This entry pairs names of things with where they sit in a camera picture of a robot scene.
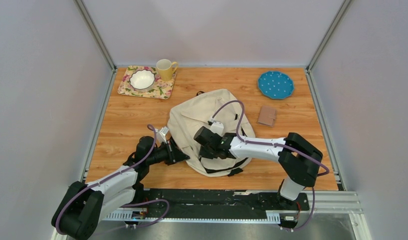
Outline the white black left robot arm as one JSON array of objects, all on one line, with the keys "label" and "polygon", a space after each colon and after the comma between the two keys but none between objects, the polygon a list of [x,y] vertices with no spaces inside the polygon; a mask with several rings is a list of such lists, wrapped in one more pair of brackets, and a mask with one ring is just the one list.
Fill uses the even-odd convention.
[{"label": "white black left robot arm", "polygon": [[165,163],[169,166],[189,158],[172,138],[157,146],[155,138],[141,137],[136,150],[115,172],[93,182],[72,183],[51,225],[59,234],[86,240],[99,222],[117,208],[127,204],[137,208],[144,203],[141,180],[149,173],[150,165]]}]

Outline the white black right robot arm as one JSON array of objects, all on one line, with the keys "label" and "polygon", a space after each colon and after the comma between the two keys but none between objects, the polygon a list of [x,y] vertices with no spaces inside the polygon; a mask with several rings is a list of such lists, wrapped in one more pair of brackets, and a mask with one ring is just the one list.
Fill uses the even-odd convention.
[{"label": "white black right robot arm", "polygon": [[288,210],[297,202],[299,193],[314,187],[319,176],[330,170],[322,164],[323,154],[301,135],[291,132],[284,138],[254,138],[237,133],[220,136],[201,127],[194,140],[204,149],[204,156],[220,159],[262,159],[279,163],[287,177],[278,190],[277,203]]}]

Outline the cream canvas backpack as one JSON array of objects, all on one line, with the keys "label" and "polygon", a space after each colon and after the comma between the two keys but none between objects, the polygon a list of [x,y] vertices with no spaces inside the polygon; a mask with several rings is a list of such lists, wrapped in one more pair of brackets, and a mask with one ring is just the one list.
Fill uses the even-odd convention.
[{"label": "cream canvas backpack", "polygon": [[251,162],[250,158],[208,159],[199,155],[201,145],[193,137],[201,127],[209,127],[208,120],[214,118],[224,125],[223,133],[239,133],[244,137],[255,137],[254,130],[236,97],[227,89],[202,93],[170,110],[167,126],[171,137],[185,154],[190,156],[186,164],[207,177],[234,176]]}]

